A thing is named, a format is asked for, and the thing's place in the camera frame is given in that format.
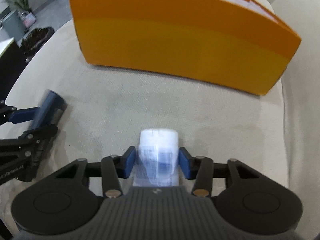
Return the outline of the white tube with label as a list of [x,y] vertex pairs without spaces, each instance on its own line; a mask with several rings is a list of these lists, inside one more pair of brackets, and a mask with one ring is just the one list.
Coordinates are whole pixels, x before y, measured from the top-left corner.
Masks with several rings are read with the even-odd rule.
[[179,185],[178,133],[172,129],[144,129],[140,133],[133,185]]

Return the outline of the orange cardboard box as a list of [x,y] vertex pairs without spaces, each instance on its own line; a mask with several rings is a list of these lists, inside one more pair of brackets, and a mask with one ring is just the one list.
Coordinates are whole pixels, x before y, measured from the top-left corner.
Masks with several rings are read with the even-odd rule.
[[264,95],[301,39],[254,0],[69,0],[90,64]]

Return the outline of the dark navy shampoo bottle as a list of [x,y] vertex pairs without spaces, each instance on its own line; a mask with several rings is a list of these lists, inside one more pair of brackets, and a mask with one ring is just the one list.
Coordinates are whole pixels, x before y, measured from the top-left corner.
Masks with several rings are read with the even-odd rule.
[[36,111],[29,129],[54,124],[57,126],[67,108],[67,102],[56,92],[49,90],[40,108]]

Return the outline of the pink white bag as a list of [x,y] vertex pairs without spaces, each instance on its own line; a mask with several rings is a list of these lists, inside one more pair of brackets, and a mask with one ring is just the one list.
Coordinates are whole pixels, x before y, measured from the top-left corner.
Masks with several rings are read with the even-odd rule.
[[21,13],[21,20],[26,28],[30,28],[36,22],[36,16],[32,12],[24,11]]

